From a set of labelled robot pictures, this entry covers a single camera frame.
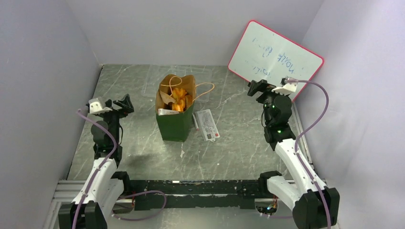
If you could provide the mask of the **green paper bag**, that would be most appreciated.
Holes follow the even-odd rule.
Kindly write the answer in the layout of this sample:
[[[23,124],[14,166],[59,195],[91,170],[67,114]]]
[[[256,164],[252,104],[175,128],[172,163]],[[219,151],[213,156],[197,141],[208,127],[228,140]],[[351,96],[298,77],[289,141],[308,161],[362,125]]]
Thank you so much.
[[[171,104],[175,102],[171,96],[174,88],[182,88],[187,92],[183,112],[171,109]],[[155,99],[156,121],[162,140],[185,142],[192,126],[194,104],[199,97],[214,88],[214,84],[209,82],[197,84],[194,75],[191,74],[183,77],[168,74],[160,82]]]

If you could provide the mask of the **orange fake bread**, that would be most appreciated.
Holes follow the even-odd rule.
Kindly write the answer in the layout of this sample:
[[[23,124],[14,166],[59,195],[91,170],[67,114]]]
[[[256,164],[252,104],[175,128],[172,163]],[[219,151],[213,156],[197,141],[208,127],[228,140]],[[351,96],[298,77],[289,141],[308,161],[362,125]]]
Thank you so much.
[[[186,106],[186,95],[187,95],[186,90],[182,88],[174,88],[172,90],[171,96],[175,100],[175,102],[171,104],[171,109],[173,111],[178,112],[184,111],[184,108]]]

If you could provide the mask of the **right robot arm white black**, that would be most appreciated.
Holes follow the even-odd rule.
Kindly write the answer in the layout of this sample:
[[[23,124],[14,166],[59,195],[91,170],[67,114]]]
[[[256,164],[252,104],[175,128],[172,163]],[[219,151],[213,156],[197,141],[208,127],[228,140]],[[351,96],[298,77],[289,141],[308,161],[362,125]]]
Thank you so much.
[[[279,172],[270,171],[260,175],[257,190],[262,197],[273,194],[282,201],[291,210],[297,228],[330,229],[337,223],[339,192],[329,188],[304,158],[298,143],[307,131],[295,136],[288,123],[292,115],[289,96],[297,90],[299,83],[312,82],[283,78],[280,87],[266,80],[248,83],[248,96],[261,92],[256,101],[263,105],[265,140],[282,159],[295,183],[292,185]]]

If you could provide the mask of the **white ruler package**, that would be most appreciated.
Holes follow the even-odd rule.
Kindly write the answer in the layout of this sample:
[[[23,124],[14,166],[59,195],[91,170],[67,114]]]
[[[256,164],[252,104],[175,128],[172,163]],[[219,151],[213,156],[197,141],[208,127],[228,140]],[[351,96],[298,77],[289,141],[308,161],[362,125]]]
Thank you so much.
[[[199,129],[205,141],[215,142],[220,137],[210,109],[195,112]]]

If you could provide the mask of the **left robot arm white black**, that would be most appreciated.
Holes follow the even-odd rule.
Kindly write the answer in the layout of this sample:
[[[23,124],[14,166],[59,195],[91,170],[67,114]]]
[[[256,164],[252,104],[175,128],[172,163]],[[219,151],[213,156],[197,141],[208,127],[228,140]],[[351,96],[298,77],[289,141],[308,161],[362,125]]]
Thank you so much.
[[[134,112],[129,94],[120,100],[93,98],[77,114],[91,122],[94,161],[90,175],[76,197],[58,212],[61,229],[106,229],[118,198],[127,198],[132,184],[126,172],[118,172],[123,134],[120,119]]]

